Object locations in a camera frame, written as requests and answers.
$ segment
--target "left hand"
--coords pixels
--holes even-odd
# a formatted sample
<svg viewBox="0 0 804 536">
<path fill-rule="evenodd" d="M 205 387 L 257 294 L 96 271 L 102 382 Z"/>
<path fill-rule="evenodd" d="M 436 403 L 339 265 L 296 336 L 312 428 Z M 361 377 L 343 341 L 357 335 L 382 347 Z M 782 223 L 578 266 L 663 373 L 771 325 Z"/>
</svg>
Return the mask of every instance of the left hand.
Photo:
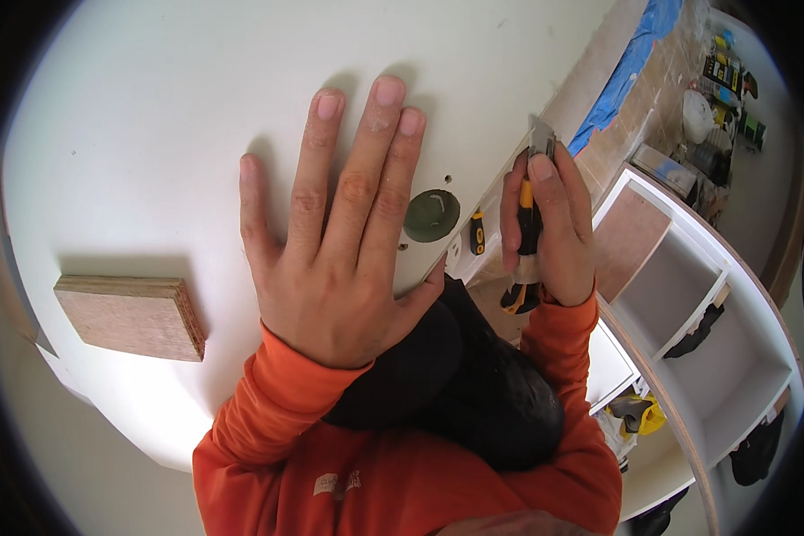
<svg viewBox="0 0 804 536">
<path fill-rule="evenodd" d="M 358 369 L 378 357 L 443 290 L 441 260 L 423 284 L 394 299 L 397 244 L 426 129 L 421 111 L 402 107 L 405 94 L 396 76 L 372 85 L 324 231 L 342 91 L 322 89 L 310 105 L 284 247 L 268 232 L 265 168 L 255 155 L 241 160 L 242 237 L 262 321 L 328 368 Z"/>
<path fill-rule="evenodd" d="M 561 306 L 579 306 L 592 293 L 592 207 L 590 191 L 562 143 L 558 142 L 554 149 L 554 162 L 541 154 L 528 162 L 527 151 L 522 151 L 512 171 L 503 178 L 503 269 L 512 273 L 519 262 L 518 206 L 525 173 L 542 214 L 542 234 L 536 246 L 542 284 Z"/>
</svg>

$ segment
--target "fingernail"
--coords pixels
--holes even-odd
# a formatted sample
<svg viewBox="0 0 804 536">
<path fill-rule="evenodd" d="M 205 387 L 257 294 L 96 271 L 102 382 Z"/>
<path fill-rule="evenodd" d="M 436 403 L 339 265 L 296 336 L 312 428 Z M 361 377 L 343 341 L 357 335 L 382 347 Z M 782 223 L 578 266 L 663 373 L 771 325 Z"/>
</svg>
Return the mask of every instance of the fingernail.
<svg viewBox="0 0 804 536">
<path fill-rule="evenodd" d="M 532 179 L 537 182 L 543 182 L 551 177 L 554 177 L 554 164 L 548 159 L 547 156 L 539 153 L 530 159 L 530 171 Z"/>
<path fill-rule="evenodd" d="M 247 180 L 247 176 L 253 172 L 253 162 L 250 161 L 247 155 L 242 156 L 241 160 L 238 161 L 238 171 L 238 178 L 241 180 Z"/>
<path fill-rule="evenodd" d="M 315 107 L 315 113 L 322 121 L 332 119 L 339 109 L 339 97 L 336 95 L 322 95 L 319 97 L 319 104 Z"/>
<path fill-rule="evenodd" d="M 378 80 L 378 87 L 375 88 L 375 100 L 382 106 L 396 104 L 402 87 L 392 78 L 381 78 Z"/>
<path fill-rule="evenodd" d="M 404 135 L 414 135 L 417 134 L 422 122 L 423 120 L 420 118 L 419 113 L 407 108 L 402 111 L 402 116 L 399 117 L 398 130 Z"/>
</svg>

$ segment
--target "orange long-sleeve shirt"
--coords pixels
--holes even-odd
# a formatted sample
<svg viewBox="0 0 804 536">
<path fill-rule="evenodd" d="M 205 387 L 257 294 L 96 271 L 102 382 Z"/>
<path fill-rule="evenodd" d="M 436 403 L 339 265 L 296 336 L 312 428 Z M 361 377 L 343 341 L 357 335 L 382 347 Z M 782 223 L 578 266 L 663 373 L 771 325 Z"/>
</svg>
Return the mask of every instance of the orange long-sleeve shirt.
<svg viewBox="0 0 804 536">
<path fill-rule="evenodd" d="M 414 430 L 350 431 L 319 419 L 361 370 L 327 369 L 267 330 L 235 395 L 193 451 L 205 530 L 215 534 L 416 534 L 461 519 L 541 509 L 592 532 L 616 529 L 622 478 L 589 416 L 586 377 L 595 293 L 542 304 L 521 349 L 565 409 L 548 462 L 496 473 L 476 455 Z"/>
</svg>

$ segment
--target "finger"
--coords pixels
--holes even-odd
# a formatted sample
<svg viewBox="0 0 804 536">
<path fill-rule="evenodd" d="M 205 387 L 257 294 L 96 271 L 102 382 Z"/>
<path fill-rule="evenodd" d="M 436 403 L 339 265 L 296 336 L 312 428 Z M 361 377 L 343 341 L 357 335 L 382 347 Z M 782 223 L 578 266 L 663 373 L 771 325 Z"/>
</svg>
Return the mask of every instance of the finger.
<svg viewBox="0 0 804 536">
<path fill-rule="evenodd" d="M 301 156 L 292 185 L 286 254 L 308 263 L 313 261 L 322 243 L 327 175 L 344 108 L 342 91 L 336 88 L 320 90 L 310 104 L 303 132 Z"/>
<path fill-rule="evenodd" d="M 360 242 L 357 268 L 384 274 L 391 283 L 398 238 L 410 199 L 410 182 L 420 158 L 425 128 L 426 116 L 417 108 L 402 111 Z"/>
<path fill-rule="evenodd" d="M 560 174 L 560 180 L 566 189 L 568 208 L 572 213 L 574 232 L 581 242 L 588 242 L 592 237 L 592 203 L 590 191 L 580 176 L 578 166 L 569 155 L 568 149 L 560 142 L 554 147 L 554 165 Z"/>
<path fill-rule="evenodd" d="M 394 138 L 405 83 L 379 76 L 372 84 L 354 145 L 339 175 L 321 252 L 332 263 L 354 269 L 360 238 L 378 189 L 387 148 Z"/>
<path fill-rule="evenodd" d="M 429 307 L 444 292 L 444 268 L 446 266 L 447 254 L 444 253 L 438 263 L 435 264 L 435 267 L 432 268 L 432 271 L 429 272 L 429 275 L 426 276 L 426 281 L 396 300 L 396 306 L 399 307 L 399 318 L 395 323 L 399 327 L 399 332 L 396 333 L 398 340 L 402 340 L 410 333 L 411 329 L 417 325 L 417 322 L 420 322 L 420 319 L 429 310 Z"/>
<path fill-rule="evenodd" d="M 518 266 L 518 248 L 521 246 L 521 227 L 518 223 L 518 206 L 521 198 L 521 179 L 527 169 L 527 152 L 515 158 L 512 170 L 503 177 L 501 196 L 501 246 L 503 269 L 512 272 Z"/>
<path fill-rule="evenodd" d="M 533 188 L 533 199 L 542 215 L 542 237 L 546 242 L 562 242 L 573 239 L 574 233 L 572 213 L 568 206 L 568 195 L 557 167 L 543 155 L 535 155 L 527 164 L 527 173 Z"/>
<path fill-rule="evenodd" d="M 242 156 L 239 168 L 242 241 L 247 262 L 256 277 L 277 261 L 280 248 L 268 231 L 265 166 L 258 156 L 247 154 Z"/>
</svg>

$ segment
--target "plastic bag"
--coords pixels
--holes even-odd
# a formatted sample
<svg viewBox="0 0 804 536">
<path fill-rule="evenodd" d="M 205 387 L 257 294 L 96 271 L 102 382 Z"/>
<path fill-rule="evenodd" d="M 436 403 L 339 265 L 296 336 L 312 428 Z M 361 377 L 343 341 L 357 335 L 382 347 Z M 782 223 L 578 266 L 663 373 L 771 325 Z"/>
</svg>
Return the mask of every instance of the plastic bag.
<svg viewBox="0 0 804 536">
<path fill-rule="evenodd" d="M 703 143 L 706 135 L 715 126 L 712 108 L 706 98 L 693 89 L 686 89 L 682 101 L 682 123 L 685 136 L 694 143 Z"/>
</svg>

